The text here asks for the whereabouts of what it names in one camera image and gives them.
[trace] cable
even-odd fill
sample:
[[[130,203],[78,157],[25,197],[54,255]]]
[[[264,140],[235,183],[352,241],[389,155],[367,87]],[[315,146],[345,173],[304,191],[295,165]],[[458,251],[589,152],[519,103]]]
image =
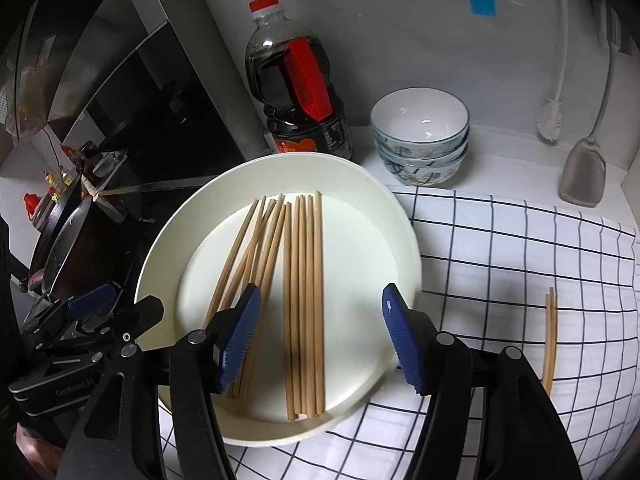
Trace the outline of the cable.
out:
[[[47,134],[47,139],[49,139],[49,144],[51,145],[51,150],[53,151],[53,155],[56,157],[56,162],[58,164],[58,167],[56,169],[58,170],[58,174],[60,176],[60,180],[62,180],[63,177],[62,177],[62,171],[60,171],[60,160],[58,158],[58,154],[56,153],[56,149],[53,147],[53,142],[51,141],[51,137],[49,135],[49,132],[47,131],[46,128],[43,128],[43,131]]]

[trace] bowl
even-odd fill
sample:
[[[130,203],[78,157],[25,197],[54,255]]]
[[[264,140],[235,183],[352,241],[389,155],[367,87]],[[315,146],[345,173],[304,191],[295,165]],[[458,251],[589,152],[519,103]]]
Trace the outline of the bowl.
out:
[[[228,444],[279,446],[322,433],[359,409],[395,368],[396,354],[382,317],[382,290],[397,283],[412,306],[422,288],[420,253],[406,212],[383,184],[348,160],[309,152],[271,155],[233,168],[199,189],[162,228],[143,265],[136,300],[149,294],[160,298],[164,317],[137,342],[143,349],[171,345],[202,327],[251,201],[284,193],[290,202],[316,190],[323,195],[326,412],[287,421],[280,253],[270,299],[263,306],[247,412],[239,415],[226,395],[212,396]],[[161,386],[159,395],[170,409],[169,389]]]
[[[388,152],[382,150],[382,147],[378,149],[378,155],[389,172],[395,175],[403,184],[408,186],[436,186],[456,173],[467,151],[468,146],[465,145],[465,149],[456,160],[441,166],[428,166],[426,168],[407,164],[406,162],[398,162],[398,160],[401,160],[398,158],[392,160],[387,155]]]
[[[370,115],[386,149],[407,158],[437,158],[455,150],[469,128],[469,111],[435,88],[405,88],[384,96]]]
[[[398,164],[409,164],[411,166],[416,166],[417,168],[429,168],[431,166],[444,166],[445,164],[448,164],[449,162],[452,162],[459,158],[466,149],[468,136],[469,134],[467,133],[462,138],[462,142],[460,142],[460,145],[456,147],[451,153],[449,153],[448,155],[439,156],[437,158],[408,158],[406,156],[401,156],[397,153],[390,152],[385,147],[385,145],[380,142],[380,139],[378,138],[378,134],[376,132],[374,132],[373,134],[373,143],[376,149],[379,152],[384,153],[386,158],[388,158],[389,160],[397,162]]]

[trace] metal spatula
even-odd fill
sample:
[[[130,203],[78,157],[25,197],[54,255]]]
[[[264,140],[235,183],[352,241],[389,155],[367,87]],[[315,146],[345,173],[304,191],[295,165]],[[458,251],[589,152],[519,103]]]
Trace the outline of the metal spatula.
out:
[[[589,136],[579,140],[569,152],[560,180],[560,198],[565,202],[584,207],[596,207],[600,203],[607,174],[602,149],[596,142],[596,134],[607,109],[613,71],[616,65],[616,54],[620,50],[620,20],[608,2],[607,41],[609,43],[609,71],[596,122]]]

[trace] soy sauce bottle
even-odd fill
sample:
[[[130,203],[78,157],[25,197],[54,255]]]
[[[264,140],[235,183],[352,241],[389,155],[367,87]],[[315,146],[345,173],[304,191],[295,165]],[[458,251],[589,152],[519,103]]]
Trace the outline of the soy sauce bottle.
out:
[[[278,0],[254,0],[249,8],[257,28],[244,67],[278,150],[353,160],[344,105],[329,81],[329,59],[316,34],[285,18]]]

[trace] metal screw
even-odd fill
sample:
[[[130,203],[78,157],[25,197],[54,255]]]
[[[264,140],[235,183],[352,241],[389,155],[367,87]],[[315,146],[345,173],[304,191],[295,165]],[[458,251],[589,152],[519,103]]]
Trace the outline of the metal screw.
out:
[[[436,341],[441,345],[453,345],[454,337],[449,332],[440,332],[436,336]]]
[[[120,350],[120,355],[122,357],[131,357],[132,355],[135,355],[137,351],[138,348],[133,343],[129,343],[128,345],[124,345],[122,347],[122,349]]]
[[[187,336],[187,339],[189,343],[194,345],[204,343],[207,340],[207,333],[204,330],[194,330]]]
[[[515,346],[507,346],[505,353],[507,354],[508,358],[514,359],[514,360],[520,359],[522,357],[522,352],[520,351],[519,348],[516,348]]]

